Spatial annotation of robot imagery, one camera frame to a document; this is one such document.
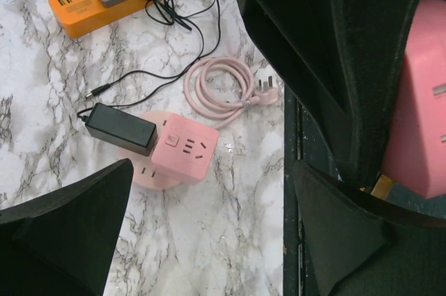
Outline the orange power strip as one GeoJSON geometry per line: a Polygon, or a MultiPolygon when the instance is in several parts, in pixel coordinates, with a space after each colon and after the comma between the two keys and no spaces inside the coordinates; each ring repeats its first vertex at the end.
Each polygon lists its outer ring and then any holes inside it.
{"type": "Polygon", "coordinates": [[[48,0],[66,34],[79,38],[145,9],[149,0],[48,0]]]}

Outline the pink cube socket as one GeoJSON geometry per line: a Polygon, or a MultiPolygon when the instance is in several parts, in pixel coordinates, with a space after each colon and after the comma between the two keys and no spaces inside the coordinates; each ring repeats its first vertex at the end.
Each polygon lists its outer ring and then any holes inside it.
{"type": "Polygon", "coordinates": [[[195,120],[172,114],[151,161],[156,173],[195,185],[206,177],[220,133],[195,120]]]}

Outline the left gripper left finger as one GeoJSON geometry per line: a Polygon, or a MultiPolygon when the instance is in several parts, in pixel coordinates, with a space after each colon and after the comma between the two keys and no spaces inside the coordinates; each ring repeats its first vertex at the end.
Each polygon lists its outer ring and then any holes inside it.
{"type": "Polygon", "coordinates": [[[102,295],[130,195],[129,159],[1,211],[2,295],[102,295]]]}

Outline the coral pink square charger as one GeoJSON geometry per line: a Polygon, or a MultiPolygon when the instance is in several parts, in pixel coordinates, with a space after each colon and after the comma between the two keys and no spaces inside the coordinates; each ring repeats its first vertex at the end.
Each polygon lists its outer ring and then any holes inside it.
{"type": "Polygon", "coordinates": [[[415,11],[381,172],[424,198],[445,194],[445,0],[415,11]]]}

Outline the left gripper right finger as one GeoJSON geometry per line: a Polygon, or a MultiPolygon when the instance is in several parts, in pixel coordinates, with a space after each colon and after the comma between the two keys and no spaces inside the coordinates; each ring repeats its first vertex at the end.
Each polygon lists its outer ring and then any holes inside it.
{"type": "Polygon", "coordinates": [[[444,295],[445,220],[401,208],[294,164],[321,295],[444,295]]]}

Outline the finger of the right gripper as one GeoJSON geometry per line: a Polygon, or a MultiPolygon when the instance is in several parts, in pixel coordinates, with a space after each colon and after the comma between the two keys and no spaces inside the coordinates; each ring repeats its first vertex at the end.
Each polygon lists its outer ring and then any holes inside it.
{"type": "Polygon", "coordinates": [[[245,28],[314,119],[341,179],[370,185],[420,0],[237,0],[245,28]]]}

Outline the black power adapter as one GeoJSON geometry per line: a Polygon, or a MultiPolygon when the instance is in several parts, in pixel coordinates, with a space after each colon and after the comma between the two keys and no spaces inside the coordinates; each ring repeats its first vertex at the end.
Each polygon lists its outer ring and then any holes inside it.
{"type": "Polygon", "coordinates": [[[155,123],[101,103],[93,107],[85,126],[93,138],[146,157],[157,139],[155,123]]]}

